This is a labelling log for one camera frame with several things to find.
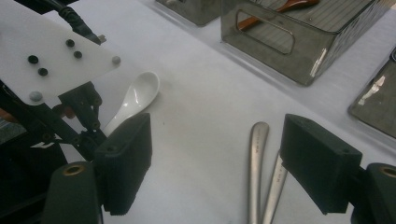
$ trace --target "handle cutout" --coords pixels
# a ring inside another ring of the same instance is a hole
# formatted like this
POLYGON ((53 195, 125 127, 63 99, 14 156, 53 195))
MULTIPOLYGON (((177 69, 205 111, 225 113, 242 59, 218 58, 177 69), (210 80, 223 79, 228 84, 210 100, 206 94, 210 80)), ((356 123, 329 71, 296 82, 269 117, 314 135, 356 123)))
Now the handle cutout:
POLYGON ((281 54, 290 54, 294 47, 293 33, 283 28, 282 21, 277 20, 276 16, 261 19, 239 11, 236 29, 281 54))

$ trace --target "spoon handle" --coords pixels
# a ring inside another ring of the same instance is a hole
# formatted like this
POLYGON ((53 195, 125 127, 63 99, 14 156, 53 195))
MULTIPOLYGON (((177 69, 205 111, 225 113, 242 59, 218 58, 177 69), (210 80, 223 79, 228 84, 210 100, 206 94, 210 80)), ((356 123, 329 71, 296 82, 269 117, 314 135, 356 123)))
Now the spoon handle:
POLYGON ((264 215, 262 217, 262 224, 272 223, 283 186, 285 185, 287 174, 288 171, 282 166, 282 159, 280 158, 278 152, 273 176, 271 179, 271 186, 268 190, 267 202, 265 204, 264 215))
MULTIPOLYGON (((319 3, 319 0, 289 0, 282 7, 276 9, 276 12, 283 13, 297 8, 310 7, 319 3)), ((257 17, 249 17, 243 21, 238 22, 238 29, 240 31, 247 31, 253 26, 260 23, 257 17)))
POLYGON ((262 182, 262 155, 269 133, 269 125, 257 122, 250 133, 250 165, 248 187, 248 224, 258 224, 262 182))
POLYGON ((117 115, 107 124, 107 126, 102 130, 102 132, 105 134, 105 136, 109 137, 110 134, 116 130, 116 128, 122 124, 124 120, 128 119, 127 116, 120 115, 120 113, 117 113, 117 115))

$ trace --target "bolt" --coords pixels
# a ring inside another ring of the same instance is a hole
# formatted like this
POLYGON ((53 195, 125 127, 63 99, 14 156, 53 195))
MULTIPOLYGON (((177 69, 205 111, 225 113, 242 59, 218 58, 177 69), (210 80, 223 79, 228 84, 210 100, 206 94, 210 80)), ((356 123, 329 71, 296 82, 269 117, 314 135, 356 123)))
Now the bolt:
POLYGON ((38 58, 37 58, 35 55, 30 55, 30 56, 27 58, 27 61, 28 61, 29 63, 38 63, 38 58))
POLYGON ((29 94, 29 98, 33 101, 33 102, 39 102, 43 99, 43 94, 39 91, 32 91, 29 94))
POLYGON ((82 53, 81 53, 81 51, 75 51, 74 52, 74 54, 73 54, 74 56, 75 56, 75 58, 77 58, 77 59, 80 59, 81 57, 82 57, 82 53))
POLYGON ((44 141, 49 141, 52 138, 52 136, 49 133, 44 133, 42 138, 44 141))
POLYGON ((93 123, 92 123, 92 128, 93 128, 94 130, 99 129, 99 127, 100 127, 100 122, 93 122, 93 123))
POLYGON ((111 62, 113 62, 114 64, 119 64, 119 63, 121 63, 121 58, 119 56, 114 56, 111 59, 111 62))
POLYGON ((37 70, 37 73, 38 73, 40 76, 44 77, 44 76, 46 76, 46 75, 49 74, 49 70, 47 70, 46 68, 39 68, 39 69, 37 70))
POLYGON ((80 141, 81 141, 81 139, 79 137, 75 137, 72 139, 72 144, 77 145, 80 141))
POLYGON ((69 48, 73 48, 75 46, 75 42, 72 39, 66 40, 66 46, 69 48))

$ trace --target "white ceramic spoon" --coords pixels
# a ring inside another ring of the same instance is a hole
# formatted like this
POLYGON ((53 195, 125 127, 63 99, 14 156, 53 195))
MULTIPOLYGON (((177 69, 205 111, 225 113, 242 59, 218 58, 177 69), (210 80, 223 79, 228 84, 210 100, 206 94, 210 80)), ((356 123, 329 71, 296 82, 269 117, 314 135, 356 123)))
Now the white ceramic spoon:
POLYGON ((109 136, 121 123, 146 108, 157 96, 160 79, 151 72, 140 74, 129 86, 116 116, 103 129, 109 136))

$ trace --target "brown utensil handle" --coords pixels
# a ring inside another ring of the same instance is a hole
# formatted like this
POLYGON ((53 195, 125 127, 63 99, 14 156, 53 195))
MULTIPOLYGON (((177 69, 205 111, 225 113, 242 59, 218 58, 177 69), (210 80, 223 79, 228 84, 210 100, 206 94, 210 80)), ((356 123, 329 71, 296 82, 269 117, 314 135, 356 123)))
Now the brown utensil handle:
POLYGON ((260 20, 257 19, 257 17, 249 17, 243 21, 238 22, 238 29, 241 31, 246 31, 247 29, 253 27, 259 22, 260 20))
MULTIPOLYGON (((289 0, 285 5, 279 7, 276 12, 282 13, 289 10, 294 10, 302 7, 310 7, 319 3, 319 0, 289 0)), ((260 20, 256 17, 249 17, 243 21, 238 22, 238 29, 246 31, 251 27, 257 25, 260 20)))

